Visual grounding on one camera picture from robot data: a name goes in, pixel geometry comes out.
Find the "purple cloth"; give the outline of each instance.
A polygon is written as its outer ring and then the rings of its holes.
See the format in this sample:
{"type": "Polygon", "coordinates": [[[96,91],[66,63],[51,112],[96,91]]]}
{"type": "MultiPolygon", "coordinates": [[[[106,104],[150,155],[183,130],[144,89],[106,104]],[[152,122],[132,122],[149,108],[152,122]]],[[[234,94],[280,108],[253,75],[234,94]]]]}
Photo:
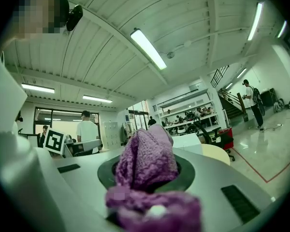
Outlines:
{"type": "Polygon", "coordinates": [[[172,151],[173,140],[160,125],[139,129],[129,140],[116,168],[116,187],[106,193],[106,205],[117,209],[118,219],[130,232],[189,232],[201,230],[201,208],[197,198],[184,192],[149,194],[156,183],[178,176],[172,151]],[[162,217],[146,216],[153,205],[163,205],[162,217]]]}

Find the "cable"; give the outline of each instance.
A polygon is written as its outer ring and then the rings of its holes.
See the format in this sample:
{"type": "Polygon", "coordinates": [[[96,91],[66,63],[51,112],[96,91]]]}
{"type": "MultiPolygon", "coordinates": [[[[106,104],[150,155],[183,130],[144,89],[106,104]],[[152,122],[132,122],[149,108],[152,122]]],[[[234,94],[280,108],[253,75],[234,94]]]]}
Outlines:
{"type": "Polygon", "coordinates": [[[281,127],[281,126],[277,126],[277,127],[269,127],[269,128],[263,128],[263,129],[258,129],[258,130],[264,132],[264,131],[266,131],[266,130],[268,130],[268,129],[272,129],[273,131],[275,131],[278,127],[281,127]]]}

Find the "red floor line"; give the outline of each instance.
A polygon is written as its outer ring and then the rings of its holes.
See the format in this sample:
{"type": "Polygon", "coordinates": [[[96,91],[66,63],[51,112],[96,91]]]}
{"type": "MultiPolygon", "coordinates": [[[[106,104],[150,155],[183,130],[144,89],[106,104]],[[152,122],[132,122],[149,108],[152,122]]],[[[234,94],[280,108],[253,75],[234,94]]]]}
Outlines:
{"type": "Polygon", "coordinates": [[[240,154],[237,152],[237,150],[235,150],[234,148],[232,148],[241,158],[243,158],[243,160],[252,168],[253,171],[255,171],[260,177],[261,179],[267,183],[268,181],[266,179],[264,179],[264,177],[253,167],[251,166],[251,164],[240,154]]]}
{"type": "Polygon", "coordinates": [[[243,160],[252,168],[253,171],[255,171],[260,177],[261,179],[265,182],[265,183],[269,183],[270,181],[272,181],[273,179],[275,179],[277,176],[279,176],[286,168],[289,167],[290,162],[282,169],[280,170],[277,174],[275,174],[272,178],[270,178],[269,180],[266,180],[240,153],[237,152],[236,149],[232,148],[241,158],[243,158],[243,160]]]}
{"type": "Polygon", "coordinates": [[[288,168],[290,165],[290,162],[282,169],[280,170],[277,174],[275,174],[272,178],[270,178],[267,182],[270,182],[271,180],[275,179],[277,176],[279,176],[286,168],[288,168]]]}

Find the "stair railing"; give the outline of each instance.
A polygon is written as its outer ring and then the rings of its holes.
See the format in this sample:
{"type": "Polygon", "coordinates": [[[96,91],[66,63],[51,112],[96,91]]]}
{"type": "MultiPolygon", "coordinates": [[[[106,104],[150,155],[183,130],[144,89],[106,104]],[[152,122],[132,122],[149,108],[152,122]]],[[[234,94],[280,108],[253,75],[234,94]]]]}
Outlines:
{"type": "Polygon", "coordinates": [[[233,101],[234,103],[238,104],[241,107],[242,112],[245,114],[246,113],[246,109],[243,103],[243,99],[240,95],[240,93],[237,93],[237,96],[232,95],[228,92],[226,92],[225,90],[219,90],[218,91],[218,95],[222,98],[224,98],[227,102],[231,103],[228,99],[230,99],[231,101],[233,101]]]}
{"type": "Polygon", "coordinates": [[[228,67],[229,67],[228,65],[227,66],[223,66],[223,67],[221,67],[221,68],[219,68],[219,69],[217,69],[215,71],[215,74],[214,74],[214,76],[212,78],[212,81],[211,81],[211,85],[213,87],[216,87],[218,85],[218,83],[222,79],[223,75],[227,71],[228,67]]]}

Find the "shelf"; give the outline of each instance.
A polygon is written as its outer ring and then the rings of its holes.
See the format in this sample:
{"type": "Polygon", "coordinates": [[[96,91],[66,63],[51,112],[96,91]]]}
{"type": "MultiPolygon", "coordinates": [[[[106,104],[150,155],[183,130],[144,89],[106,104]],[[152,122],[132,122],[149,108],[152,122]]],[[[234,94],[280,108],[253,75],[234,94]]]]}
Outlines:
{"type": "Polygon", "coordinates": [[[199,105],[196,105],[196,106],[192,106],[192,107],[189,107],[189,108],[185,108],[185,109],[179,110],[179,111],[177,111],[177,112],[173,112],[173,113],[170,113],[170,114],[162,115],[162,116],[160,116],[160,118],[164,118],[164,117],[172,116],[172,115],[174,115],[174,114],[179,114],[179,113],[182,113],[182,112],[184,112],[184,111],[191,110],[191,109],[193,109],[193,108],[197,108],[197,107],[200,107],[200,106],[204,106],[204,105],[209,104],[209,103],[212,103],[212,100],[210,100],[210,101],[208,101],[208,102],[203,102],[203,103],[201,103],[201,104],[199,104],[199,105]]]}
{"type": "Polygon", "coordinates": [[[157,104],[157,106],[159,106],[161,108],[167,108],[167,107],[175,105],[177,103],[181,103],[181,102],[187,101],[189,99],[192,99],[192,98],[194,98],[196,96],[200,96],[202,94],[205,94],[206,92],[207,92],[207,88],[202,89],[202,90],[198,90],[196,92],[192,91],[189,94],[182,95],[182,97],[180,97],[180,98],[177,97],[176,98],[177,100],[175,100],[175,98],[174,98],[174,99],[171,99],[169,101],[165,101],[165,102],[159,103],[159,104],[157,104]]]}
{"type": "MultiPolygon", "coordinates": [[[[216,116],[216,115],[217,115],[217,113],[209,114],[207,116],[201,117],[201,120],[207,119],[207,118],[210,118],[210,117],[213,117],[213,116],[216,116]]],[[[183,122],[183,123],[174,124],[174,125],[171,125],[171,126],[166,126],[164,128],[165,129],[169,129],[169,128],[173,128],[173,127],[177,127],[177,126],[183,126],[183,125],[187,125],[187,124],[193,124],[193,120],[192,121],[186,121],[186,122],[183,122]]]]}

